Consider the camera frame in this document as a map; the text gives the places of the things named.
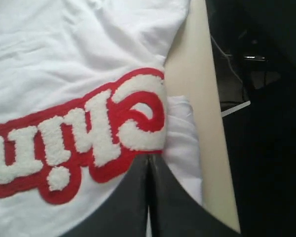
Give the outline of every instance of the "red and white patch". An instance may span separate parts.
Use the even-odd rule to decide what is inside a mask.
[[[146,104],[148,118],[135,110]],[[70,201],[88,166],[99,183],[124,173],[137,154],[161,152],[163,73],[134,70],[82,98],[0,124],[0,198],[38,188],[52,204]]]

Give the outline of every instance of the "beige surface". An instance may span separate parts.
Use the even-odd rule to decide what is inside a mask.
[[[205,208],[239,231],[210,44],[205,0],[191,0],[166,62],[166,86],[168,95],[186,95],[193,106]]]

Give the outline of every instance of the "white t-shirt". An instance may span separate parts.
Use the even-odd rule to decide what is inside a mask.
[[[188,6],[0,1],[0,236],[68,231],[112,193],[133,154],[164,142],[172,172],[201,203],[192,111],[182,97],[167,103],[162,78]]]

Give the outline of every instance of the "white fabric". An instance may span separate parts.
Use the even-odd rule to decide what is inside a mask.
[[[188,5],[189,0],[0,0],[0,123],[82,97],[133,69],[163,70]],[[192,110],[183,97],[168,102],[165,160],[201,203]],[[0,237],[58,236],[95,211],[122,177],[98,184],[83,168],[77,195],[62,205],[46,203],[36,189],[2,198]],[[49,179],[52,189],[65,185],[56,186],[57,178]]]

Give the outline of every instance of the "white cable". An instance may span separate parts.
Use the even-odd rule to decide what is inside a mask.
[[[211,39],[212,41],[214,42],[214,44],[216,45],[216,47],[218,48],[218,50],[220,51],[220,53],[227,59],[227,62],[228,62],[228,65],[229,65],[229,68],[230,70],[232,71],[232,73],[238,78],[238,80],[242,83],[242,80],[241,78],[238,76],[238,74],[234,71],[234,69],[232,68],[232,65],[231,65],[231,62],[230,62],[230,59],[228,57],[227,54],[225,54],[225,52],[219,47],[219,45],[217,44],[216,40],[214,39],[214,37],[211,35]]]

